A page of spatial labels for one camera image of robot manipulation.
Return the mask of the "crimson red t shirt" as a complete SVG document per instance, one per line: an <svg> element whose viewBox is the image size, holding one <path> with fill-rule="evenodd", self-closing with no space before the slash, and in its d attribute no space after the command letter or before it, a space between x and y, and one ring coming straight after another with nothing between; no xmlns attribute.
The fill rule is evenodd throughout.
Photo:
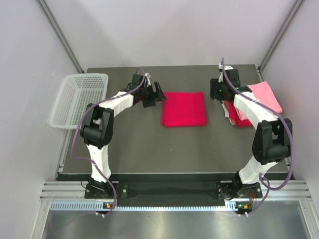
<svg viewBox="0 0 319 239"><path fill-rule="evenodd" d="M161 124L164 127L206 126L203 92L165 92Z"/></svg>

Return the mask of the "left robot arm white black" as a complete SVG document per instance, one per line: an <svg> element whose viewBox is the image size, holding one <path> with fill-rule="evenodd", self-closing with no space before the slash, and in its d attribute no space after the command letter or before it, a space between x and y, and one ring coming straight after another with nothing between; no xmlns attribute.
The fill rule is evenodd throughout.
<svg viewBox="0 0 319 239"><path fill-rule="evenodd" d="M159 82L150 82L148 73L135 73L132 81L113 97L98 104L89 104L80 127L80 136L86 144L92 165L91 179L86 186L86 199L106 199L115 195L110 181L108 146L113 138L114 119L124 110L141 102L143 107L153 107L166 101Z"/></svg>

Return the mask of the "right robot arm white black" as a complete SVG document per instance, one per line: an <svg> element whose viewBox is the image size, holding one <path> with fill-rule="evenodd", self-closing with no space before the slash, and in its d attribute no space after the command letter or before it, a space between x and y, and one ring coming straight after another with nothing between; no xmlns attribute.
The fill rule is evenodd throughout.
<svg viewBox="0 0 319 239"><path fill-rule="evenodd" d="M231 186L220 195L246 197L259 187L260 176L292 155L292 122L262 104L248 86L242 86L239 72L231 66L218 66L219 78L210 80L210 98L229 101L239 109L255 129L252 157L236 172Z"/></svg>

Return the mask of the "red folded t shirt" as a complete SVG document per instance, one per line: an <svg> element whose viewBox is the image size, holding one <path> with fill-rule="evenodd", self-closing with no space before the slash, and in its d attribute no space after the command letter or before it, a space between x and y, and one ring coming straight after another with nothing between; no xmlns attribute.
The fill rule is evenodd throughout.
<svg viewBox="0 0 319 239"><path fill-rule="evenodd" d="M251 127L252 126L251 122L248 119L241 120L238 113L237 113L236 123L237 123L236 124L237 127Z"/></svg>

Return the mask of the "light pink folded t shirt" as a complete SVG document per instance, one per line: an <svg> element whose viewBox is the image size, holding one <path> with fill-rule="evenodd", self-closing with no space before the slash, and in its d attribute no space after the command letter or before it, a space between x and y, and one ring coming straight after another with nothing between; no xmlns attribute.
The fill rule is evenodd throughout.
<svg viewBox="0 0 319 239"><path fill-rule="evenodd" d="M275 110L277 113L282 113L282 107L278 103L271 87L267 82L261 82L254 85L249 85L248 88L254 97L259 100L260 103Z"/></svg>

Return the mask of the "white perforated plastic basket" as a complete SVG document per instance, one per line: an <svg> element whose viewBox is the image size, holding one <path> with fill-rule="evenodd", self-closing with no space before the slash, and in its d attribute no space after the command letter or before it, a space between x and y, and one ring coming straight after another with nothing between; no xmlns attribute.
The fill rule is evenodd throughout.
<svg viewBox="0 0 319 239"><path fill-rule="evenodd" d="M54 128L76 129L90 103L106 97L109 77L103 73L84 73L67 76L53 106L49 124Z"/></svg>

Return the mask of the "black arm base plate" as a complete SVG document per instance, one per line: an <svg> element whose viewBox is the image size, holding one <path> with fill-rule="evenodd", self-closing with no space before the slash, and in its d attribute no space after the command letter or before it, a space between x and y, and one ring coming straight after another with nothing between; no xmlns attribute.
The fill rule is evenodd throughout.
<svg viewBox="0 0 319 239"><path fill-rule="evenodd" d="M177 196L212 200L259 199L262 192L259 183L242 183L237 173L113 174L106 183L88 181L86 199L107 199L114 195L122 201L147 198L155 202Z"/></svg>

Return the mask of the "right aluminium frame post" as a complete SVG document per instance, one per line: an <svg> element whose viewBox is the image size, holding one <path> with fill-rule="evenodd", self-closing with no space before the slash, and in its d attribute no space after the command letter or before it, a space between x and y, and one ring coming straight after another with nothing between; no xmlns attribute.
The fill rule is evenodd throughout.
<svg viewBox="0 0 319 239"><path fill-rule="evenodd" d="M275 50L279 46L280 42L283 40L287 30L289 29L290 25L292 24L294 18L302 8L303 4L305 3L305 0L295 0L293 1L293 5L288 11L287 16L284 18L283 23L281 24L279 31L275 35L275 38L273 39L270 47L268 48L265 56L263 57L260 65L257 67L257 70L260 74L262 74L262 71L267 66L269 60L273 56Z"/></svg>

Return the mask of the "aluminium frame post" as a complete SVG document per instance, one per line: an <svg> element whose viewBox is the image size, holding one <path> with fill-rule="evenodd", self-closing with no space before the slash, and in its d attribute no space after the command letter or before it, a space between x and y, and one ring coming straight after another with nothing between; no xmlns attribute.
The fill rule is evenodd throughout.
<svg viewBox="0 0 319 239"><path fill-rule="evenodd" d="M267 66L269 60L273 56L275 50L279 46L280 42L283 40L287 30L289 29L290 25L292 24L294 18L302 8L303 4L305 3L305 0L295 0L293 1L293 5L288 11L287 16L284 18L283 23L281 24L279 31L275 35L275 38L273 39L270 47L268 48L265 56L263 57L260 65L257 67L257 70L260 74L262 74L262 71Z"/></svg>
<svg viewBox="0 0 319 239"><path fill-rule="evenodd" d="M75 67L78 73L84 73L83 68L81 67L79 61L77 60L65 34L63 33L61 27L59 26L58 21L56 20L52 10L50 9L48 3L45 0L36 0L36 3L40 7L41 11L43 12L45 18L49 22L53 32L55 33L56 37L58 38L59 42L62 45L65 53L69 57L71 63Z"/></svg>

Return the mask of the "left aluminium frame post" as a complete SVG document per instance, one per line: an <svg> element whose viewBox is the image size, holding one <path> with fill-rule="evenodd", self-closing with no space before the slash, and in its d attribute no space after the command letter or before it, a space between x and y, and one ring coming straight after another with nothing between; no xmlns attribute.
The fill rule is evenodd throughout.
<svg viewBox="0 0 319 239"><path fill-rule="evenodd" d="M77 60L65 34L63 33L61 27L59 26L58 21L56 20L52 10L50 9L48 3L45 0L36 0L36 3L40 7L41 11L43 12L45 18L49 22L53 32L55 33L56 37L58 38L59 42L62 45L65 53L69 57L71 63L75 67L78 73L84 73L83 68L81 67L79 61Z"/></svg>

